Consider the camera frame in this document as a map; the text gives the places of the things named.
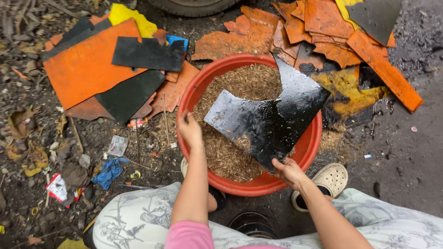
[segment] dirt ground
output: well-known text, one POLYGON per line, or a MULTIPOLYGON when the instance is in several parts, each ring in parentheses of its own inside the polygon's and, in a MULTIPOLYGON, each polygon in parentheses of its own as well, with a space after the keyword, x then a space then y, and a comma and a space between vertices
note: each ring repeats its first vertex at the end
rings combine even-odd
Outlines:
MULTIPOLYGON (((242 4, 275 13, 272 2, 272 0, 246 0, 242 4)), ((99 14, 102 14, 106 8, 107 5, 102 3, 99 14)), ((163 28, 172 35, 190 39, 188 54, 193 53, 196 40, 213 31, 226 31, 223 22, 233 21, 241 14, 240 5, 235 5, 224 13, 212 16, 215 20, 210 17, 189 19, 162 13, 145 1, 139 1, 137 10, 149 21, 156 23, 158 28, 163 28)), ((319 150, 307 172, 309 176, 313 176, 328 163, 341 162, 349 172, 348 187, 376 196, 373 186, 375 183, 380 183, 381 200, 443 217, 441 184, 443 168, 440 167, 443 160, 441 153, 443 148, 442 24, 443 6, 440 0, 403 1, 403 10, 394 30, 396 48, 389 49, 390 61, 399 67, 416 87, 424 99, 424 104, 414 114, 410 114, 398 101, 393 107, 393 112, 390 112, 388 99, 394 99, 392 96, 379 101, 374 113, 382 111, 383 114, 374 117, 367 124, 348 127, 343 137, 339 139, 336 149, 323 147, 324 149, 319 150), (417 127, 417 132, 412 132, 412 126, 417 127), (371 154, 372 157, 364 159, 363 156, 366 154, 371 154)), ((66 22, 65 19, 60 19, 45 25, 46 27, 36 29, 45 30, 42 39, 62 32, 66 22)), ((19 66, 23 70, 28 58, 13 54, 13 50, 7 53, 9 54, 0 55, 0 64, 19 66)), ((192 62, 200 69, 206 63, 208 62, 192 62)), ((46 127, 41 136, 34 139, 39 141, 45 151, 49 153, 49 147, 54 141, 74 139, 70 122, 66 125, 64 137, 55 137, 55 120, 61 115, 55 107, 61 105, 50 83, 43 80, 41 83, 43 89, 37 90, 32 82, 29 83, 31 88, 27 89, 23 87, 27 86, 26 84, 16 84, 17 81, 17 78, 7 82, 2 79, 0 90, 7 89, 7 91, 2 92, 0 101, 0 128, 8 123, 6 111, 11 113, 29 105, 42 106, 42 111, 35 119, 39 125, 46 127)), ((91 156, 92 166, 101 163, 112 136, 117 134, 130 140, 126 157, 151 169, 157 169, 153 171, 135 163, 125 165, 124 173, 112 183, 108 191, 99 185, 89 187, 92 193, 89 201, 93 206, 88 206, 81 200, 67 209, 53 198, 50 199, 48 208, 44 208, 44 202, 38 205, 41 200, 46 200, 44 189, 46 176, 40 173, 32 178, 26 177, 21 170, 21 164, 12 162, 7 157, 6 151, 2 149, 0 168, 6 169, 9 173, 6 174, 1 187, 7 209, 0 214, 0 225, 4 225, 6 230, 4 235, 0 234, 2 242, 0 249, 26 242, 31 234, 38 237, 49 233, 54 234, 46 237, 43 245, 34 248, 57 248, 66 238, 81 237, 88 247, 95 248, 92 244, 92 229, 82 234, 82 227, 88 224, 113 197, 132 190, 120 187, 118 184, 130 181, 130 175, 135 170, 141 172, 142 178, 133 181, 133 185, 154 187, 182 181, 179 164, 183 155, 179 148, 162 146, 164 131, 159 128, 159 124, 163 122, 162 118, 162 114, 157 115, 137 132, 132 128, 119 126, 112 120, 74 119, 85 147, 84 153, 91 156), (149 149, 147 142, 150 141, 157 143, 158 146, 149 149), (151 152, 158 152, 158 157, 151 155, 151 152), (37 215, 31 214, 31 209, 34 207, 40 207, 37 215)), ((168 118, 173 134, 174 114, 169 114, 168 118)), ((0 138, 6 141, 6 137, 7 134, 2 133, 0 138)), ((69 160, 76 161, 79 156, 78 147, 74 146, 69 160)), ((297 212, 290 203, 290 195, 291 190, 287 188, 256 198, 228 195, 227 207, 217 213, 210 213, 209 218, 227 226, 240 212, 253 210, 269 217, 280 238, 315 232, 309 214, 297 212)))

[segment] white patterned pants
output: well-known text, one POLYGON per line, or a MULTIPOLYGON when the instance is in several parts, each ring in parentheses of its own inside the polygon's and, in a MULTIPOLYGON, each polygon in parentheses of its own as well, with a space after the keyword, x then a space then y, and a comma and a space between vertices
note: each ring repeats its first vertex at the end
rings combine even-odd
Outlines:
MULTIPOLYGON (((163 249, 180 183, 115 197, 98 215, 93 239, 97 249, 163 249)), ((376 249, 443 248, 443 219, 394 206, 355 189, 331 201, 376 249)), ((279 240, 248 237, 209 222, 215 248, 274 245, 294 249, 323 248, 317 233, 279 240)))

